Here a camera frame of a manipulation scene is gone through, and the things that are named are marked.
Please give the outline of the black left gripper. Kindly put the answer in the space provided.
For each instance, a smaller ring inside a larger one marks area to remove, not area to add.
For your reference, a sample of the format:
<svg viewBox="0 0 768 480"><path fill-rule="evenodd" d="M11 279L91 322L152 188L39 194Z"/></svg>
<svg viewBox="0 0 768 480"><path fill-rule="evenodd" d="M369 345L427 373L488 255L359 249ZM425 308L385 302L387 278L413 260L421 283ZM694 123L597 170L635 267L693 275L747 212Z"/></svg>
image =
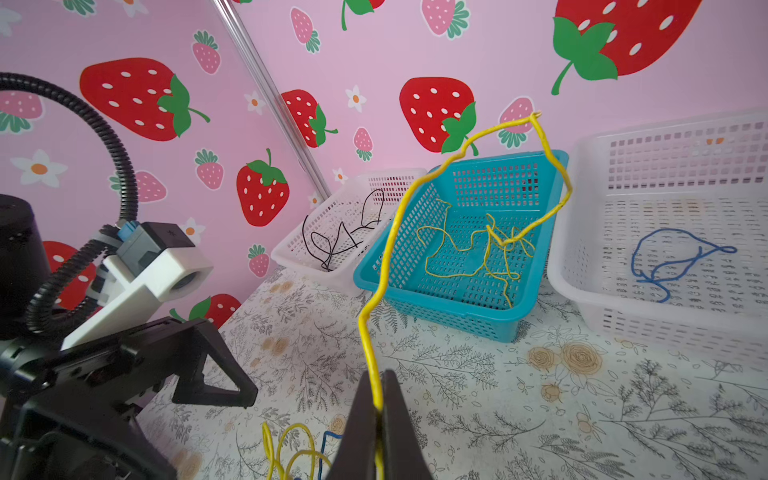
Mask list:
<svg viewBox="0 0 768 480"><path fill-rule="evenodd" d="M137 426L132 402L173 374L175 404L246 408L258 395L208 320L184 325L179 356L172 341L149 332L67 352L46 341L2 341L2 478L176 478Z"/></svg>

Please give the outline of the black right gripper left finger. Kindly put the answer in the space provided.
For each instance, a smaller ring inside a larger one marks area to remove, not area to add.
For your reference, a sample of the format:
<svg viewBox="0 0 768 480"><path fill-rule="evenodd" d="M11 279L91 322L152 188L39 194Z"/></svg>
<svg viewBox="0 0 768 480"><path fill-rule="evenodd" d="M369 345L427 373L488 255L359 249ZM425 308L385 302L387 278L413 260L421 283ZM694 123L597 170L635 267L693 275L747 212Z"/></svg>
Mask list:
<svg viewBox="0 0 768 480"><path fill-rule="evenodd" d="M328 480L375 478L377 420L370 378L365 373L358 383L345 431L327 475Z"/></svg>

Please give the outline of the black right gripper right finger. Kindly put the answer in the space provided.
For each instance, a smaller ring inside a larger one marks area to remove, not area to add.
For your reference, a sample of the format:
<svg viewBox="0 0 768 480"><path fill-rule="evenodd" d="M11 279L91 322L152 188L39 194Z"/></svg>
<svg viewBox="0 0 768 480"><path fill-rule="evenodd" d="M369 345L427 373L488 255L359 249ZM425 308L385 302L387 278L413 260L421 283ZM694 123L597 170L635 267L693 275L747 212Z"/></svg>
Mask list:
<svg viewBox="0 0 768 480"><path fill-rule="evenodd" d="M432 480L419 446L400 383L394 371L383 375L381 442L383 478L386 480Z"/></svg>

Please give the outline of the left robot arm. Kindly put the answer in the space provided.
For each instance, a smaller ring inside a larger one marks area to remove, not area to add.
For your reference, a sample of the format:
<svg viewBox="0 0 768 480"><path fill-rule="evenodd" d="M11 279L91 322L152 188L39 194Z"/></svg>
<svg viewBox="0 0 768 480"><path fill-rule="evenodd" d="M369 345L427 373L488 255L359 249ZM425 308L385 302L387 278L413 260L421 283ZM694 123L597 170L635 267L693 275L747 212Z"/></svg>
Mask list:
<svg viewBox="0 0 768 480"><path fill-rule="evenodd" d="M138 218L128 153L86 101L50 82L1 76L3 108L46 99L74 113L114 166L118 208L98 222L83 193L1 197L1 475L174 479L146 438L138 399L175 378L177 404L248 407L258 390L205 317L160 317L211 263L172 223Z"/></svg>

